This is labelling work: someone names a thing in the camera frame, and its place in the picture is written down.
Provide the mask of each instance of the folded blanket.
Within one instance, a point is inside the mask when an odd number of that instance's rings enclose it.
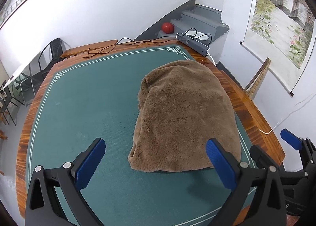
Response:
[[[145,172],[213,167],[205,151],[215,137],[240,161],[233,106],[216,76],[204,65],[175,61],[149,72],[138,93],[139,115],[128,156]]]

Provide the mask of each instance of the basketball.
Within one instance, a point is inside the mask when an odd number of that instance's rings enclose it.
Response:
[[[161,30],[166,34],[173,33],[174,27],[170,22],[163,23],[161,26]]]

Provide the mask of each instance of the black chair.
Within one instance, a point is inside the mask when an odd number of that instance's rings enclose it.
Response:
[[[4,82],[2,83],[1,89],[2,89],[3,86],[5,86],[6,83],[7,83],[7,81],[4,81]],[[11,95],[8,86],[4,88],[4,92],[3,92],[2,94],[3,94],[3,95],[2,95],[2,98],[0,98],[0,102],[1,102],[1,104],[2,104],[2,108],[1,108],[0,112],[3,114],[5,120],[7,121],[8,125],[9,125],[9,122],[8,122],[7,118],[5,117],[5,111],[7,110],[7,111],[8,111],[8,114],[10,115],[10,117],[11,117],[13,123],[14,123],[14,125],[16,126],[16,123],[14,122],[14,120],[13,120],[11,114],[10,114],[10,111],[9,111],[9,109],[8,109],[8,105],[9,105],[9,103],[11,102],[13,105],[17,106],[17,104],[15,104],[15,103],[13,103],[13,102],[11,101],[12,99],[15,99],[17,102],[21,103],[22,105],[24,105],[24,104],[23,104],[21,101],[19,101],[18,99],[16,99],[15,97],[13,97],[13,96]]]
[[[41,52],[40,56],[39,56],[39,69],[40,72],[42,74],[43,79],[47,76],[48,72],[52,69],[52,67],[54,66],[54,64],[56,64],[59,61],[62,61],[62,59],[60,58],[60,56],[63,54],[63,49],[61,47],[62,44],[62,40],[60,38],[56,38],[54,40],[52,40],[48,45],[46,45],[46,47],[43,49],[43,51]],[[45,49],[50,46],[51,48],[51,52],[52,52],[52,60],[50,61],[50,63],[42,70],[42,67],[40,66],[40,57],[42,56],[43,52],[45,51]]]

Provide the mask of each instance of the white table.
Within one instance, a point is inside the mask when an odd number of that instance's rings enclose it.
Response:
[[[9,78],[9,80],[7,81],[7,83],[4,85],[3,89],[5,87],[7,87],[9,84],[11,84],[15,79],[17,79],[21,73],[23,72],[23,70],[25,70],[25,68],[28,66],[28,69],[30,70],[30,76],[29,78],[31,79],[31,84],[32,84],[32,89],[33,89],[33,93],[34,93],[34,97],[35,97],[35,90],[34,90],[34,85],[33,85],[33,80],[32,80],[32,72],[31,72],[31,62],[32,60],[38,55],[38,53],[35,53],[33,56],[30,56],[27,58],[26,61],[24,61],[13,73],[13,75]]]

